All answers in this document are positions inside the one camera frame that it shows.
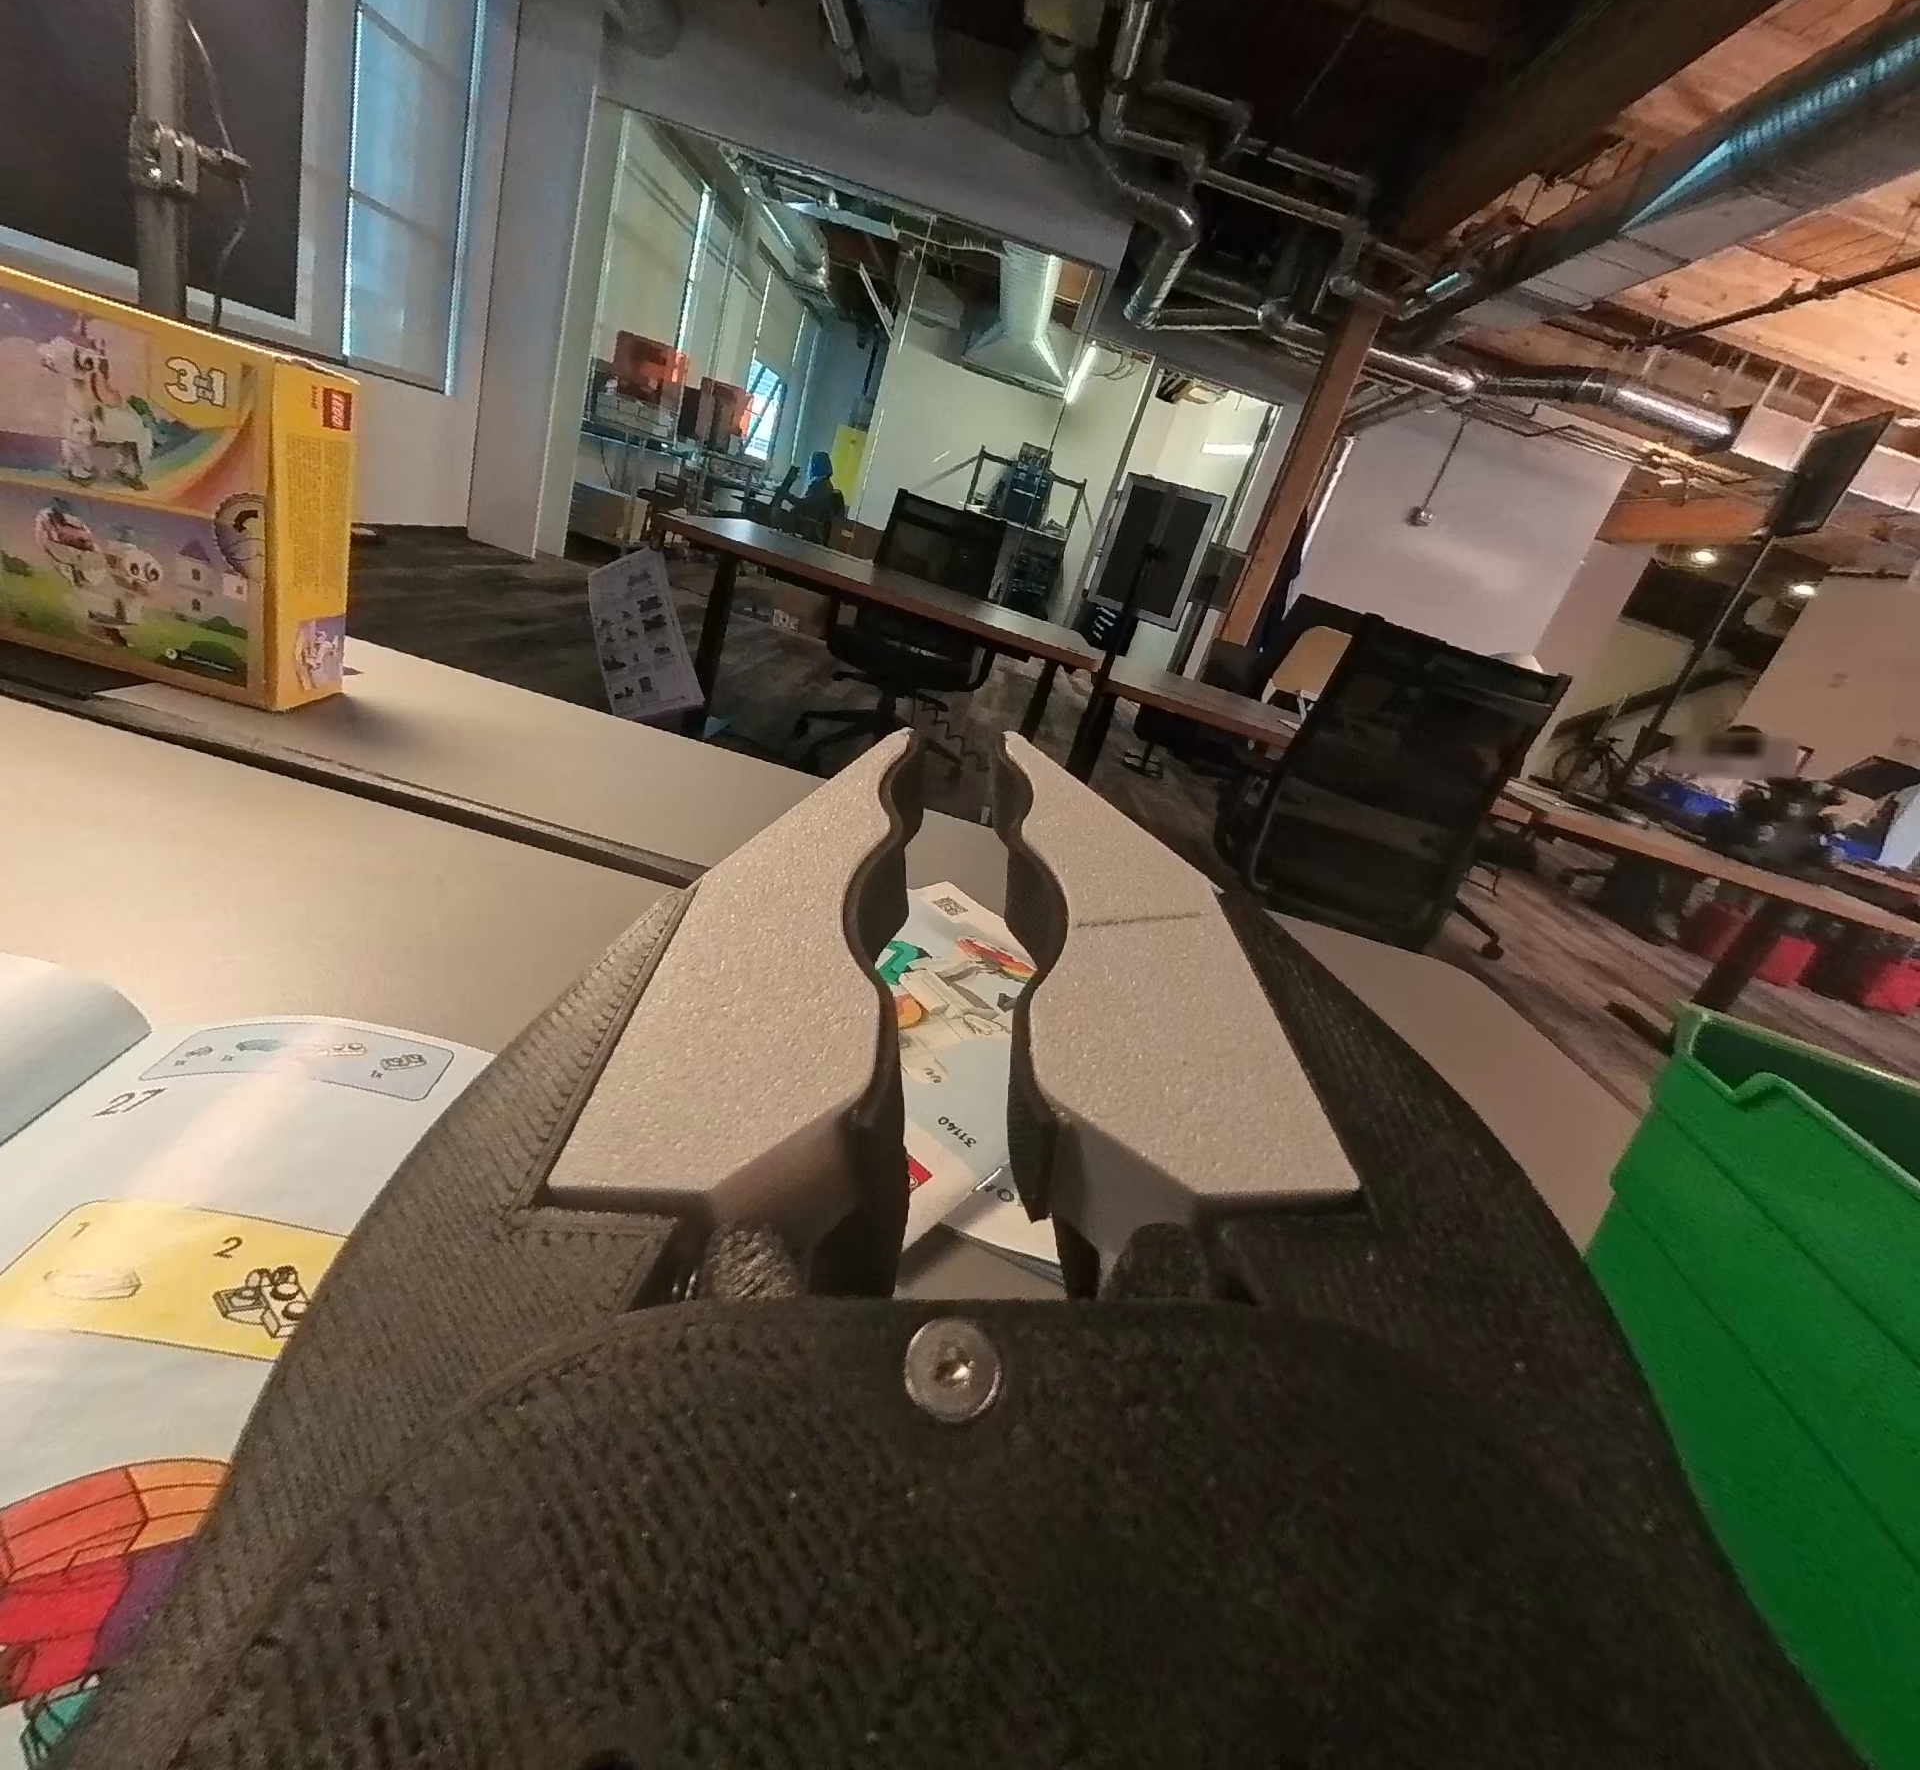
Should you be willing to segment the open lego instruction booklet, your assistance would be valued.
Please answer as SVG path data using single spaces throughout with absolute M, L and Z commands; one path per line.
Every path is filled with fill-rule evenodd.
M 349 1233 L 489 1062 L 330 1016 L 156 1023 L 5 956 L 5 1767 L 129 1653 Z

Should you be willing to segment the monitor on pole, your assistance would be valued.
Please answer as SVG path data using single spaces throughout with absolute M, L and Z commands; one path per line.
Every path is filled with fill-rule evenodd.
M 1658 745 L 1665 735 L 1667 719 L 1688 694 L 1700 664 L 1713 653 L 1720 632 L 1741 608 L 1741 600 L 1748 595 L 1748 588 L 1764 565 L 1774 542 L 1784 536 L 1795 538 L 1824 527 L 1893 422 L 1895 414 L 1888 410 L 1840 423 L 1811 437 L 1758 531 L 1751 559 L 1733 590 L 1718 603 L 1707 631 L 1692 643 L 1690 653 L 1681 662 L 1663 700 L 1636 735 L 1627 757 L 1627 776 L 1654 753 L 1654 745 Z

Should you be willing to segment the metal shelf rack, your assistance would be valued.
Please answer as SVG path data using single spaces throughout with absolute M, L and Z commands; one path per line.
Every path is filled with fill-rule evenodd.
M 1050 618 L 1085 491 L 1087 483 L 1060 477 L 1040 444 L 1025 443 L 1014 457 L 975 452 L 966 509 L 1001 526 L 988 592 L 998 607 Z

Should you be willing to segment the closed colourful instruction booklet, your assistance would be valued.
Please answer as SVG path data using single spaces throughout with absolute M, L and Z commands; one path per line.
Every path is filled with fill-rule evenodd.
M 904 926 L 876 971 L 899 1026 L 902 1247 L 948 1228 L 1058 1283 L 1053 1226 L 1021 1205 L 1010 1160 L 1012 1027 L 1036 974 L 1025 950 L 960 888 L 936 884 L 907 894 Z

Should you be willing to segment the green plastic bin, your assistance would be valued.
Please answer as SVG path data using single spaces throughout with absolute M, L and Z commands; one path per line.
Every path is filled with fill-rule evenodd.
M 1685 1006 L 1587 1249 L 1751 1604 L 1918 1764 L 1918 1088 Z

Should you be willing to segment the black screen panel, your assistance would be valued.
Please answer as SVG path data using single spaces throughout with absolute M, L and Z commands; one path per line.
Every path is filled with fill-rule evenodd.
M 227 302 L 294 318 L 299 288 L 302 122 L 309 0 L 185 0 L 189 135 L 246 159 L 251 215 L 217 178 L 195 202 L 186 276 Z M 5 228 L 131 268 L 131 0 L 1 0 Z

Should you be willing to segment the light stand pole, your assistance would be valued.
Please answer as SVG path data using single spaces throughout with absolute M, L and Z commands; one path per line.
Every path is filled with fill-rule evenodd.
M 131 192 L 139 304 L 186 318 L 189 228 L 206 181 L 236 198 L 236 222 L 210 268 L 206 326 L 223 326 L 227 270 L 253 224 L 253 170 L 232 147 L 223 97 L 185 0 L 131 0 Z

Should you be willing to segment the dark wooden office table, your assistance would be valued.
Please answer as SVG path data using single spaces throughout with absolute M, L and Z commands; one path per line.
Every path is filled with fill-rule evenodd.
M 1264 775 L 1295 741 L 1302 721 L 1272 702 L 1196 679 L 1117 664 L 1105 696 L 1134 709 L 1136 749 L 1121 761 L 1158 776 L 1166 761 L 1209 782 Z
M 863 557 L 848 557 L 823 544 L 798 541 L 741 518 L 701 518 L 689 511 L 672 511 L 658 519 L 658 532 L 672 535 L 718 559 L 704 611 L 700 644 L 692 653 L 692 673 L 707 704 L 717 702 L 733 588 L 737 571 L 746 565 L 814 595 L 866 604 L 891 615 L 921 618 L 966 636 L 975 647 L 1036 660 L 1041 666 L 1041 679 L 1021 721 L 1021 735 L 1027 739 L 1034 739 L 1043 723 L 1056 675 L 1095 675 L 1104 664 L 1101 653 L 1095 653 L 1071 631 L 881 568 Z

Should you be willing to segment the large grid window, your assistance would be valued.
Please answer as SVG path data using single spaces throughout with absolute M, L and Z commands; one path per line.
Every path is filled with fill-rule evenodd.
M 486 0 L 352 0 L 345 354 L 451 384 Z

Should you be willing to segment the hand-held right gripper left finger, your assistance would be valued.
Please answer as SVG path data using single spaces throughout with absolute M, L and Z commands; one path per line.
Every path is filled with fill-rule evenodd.
M 541 1182 L 701 1245 L 775 1229 L 826 1293 L 888 1296 L 907 1209 L 899 1026 L 923 749 L 896 732 L 707 870 L 640 974 Z

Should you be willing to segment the thin silver air duct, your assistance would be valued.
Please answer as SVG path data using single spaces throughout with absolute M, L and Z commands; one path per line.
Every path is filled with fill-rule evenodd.
M 1636 377 L 1605 368 L 1529 366 L 1496 374 L 1374 348 L 1360 364 L 1360 374 L 1371 384 L 1397 386 L 1454 409 L 1526 402 L 1607 410 L 1634 428 L 1677 439 L 1681 444 L 1707 453 L 1731 449 L 1744 426 L 1741 417 L 1681 400 Z

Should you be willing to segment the yellow lego box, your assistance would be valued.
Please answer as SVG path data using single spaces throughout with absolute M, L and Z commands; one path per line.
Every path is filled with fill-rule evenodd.
M 1 636 L 284 712 L 342 692 L 352 380 L 1 272 Z

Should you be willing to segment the black wheeled office chair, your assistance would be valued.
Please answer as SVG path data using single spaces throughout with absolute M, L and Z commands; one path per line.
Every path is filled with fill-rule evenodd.
M 930 584 L 953 598 L 985 603 L 995 584 L 1005 526 L 992 518 L 953 509 L 899 491 L 883 527 L 876 568 Z M 876 702 L 863 709 L 812 709 L 798 717 L 795 735 L 814 723 L 826 732 L 803 743 L 803 767 L 816 770 L 824 753 L 863 735 L 870 743 L 892 735 L 902 704 L 924 704 L 939 717 L 951 698 L 969 698 L 990 676 L 995 650 L 954 626 L 876 604 L 853 608 L 851 621 L 833 621 L 824 650 L 837 660 L 835 679 L 863 684 Z

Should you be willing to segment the metal range hood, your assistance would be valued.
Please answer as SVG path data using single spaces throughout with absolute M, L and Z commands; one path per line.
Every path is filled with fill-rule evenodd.
M 995 253 L 990 306 L 966 330 L 959 366 L 1043 400 L 1066 402 L 1080 362 L 1080 318 L 1101 275 L 1080 261 L 1005 240 Z

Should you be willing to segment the long wooden workbench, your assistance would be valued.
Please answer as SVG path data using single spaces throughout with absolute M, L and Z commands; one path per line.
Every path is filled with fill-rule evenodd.
M 1857 894 L 1748 865 L 1690 837 L 1589 812 L 1529 785 L 1508 784 L 1496 796 L 1495 817 L 1521 823 L 1534 837 L 1563 837 L 1611 856 L 1634 856 L 1700 882 L 1712 879 L 1756 894 L 1758 904 L 1746 929 L 1692 991 L 1690 1004 L 1700 1011 L 1734 1012 L 1770 946 L 1785 934 L 1792 912 L 1835 919 L 1907 944 L 1918 942 L 1916 919 L 1879 909 Z

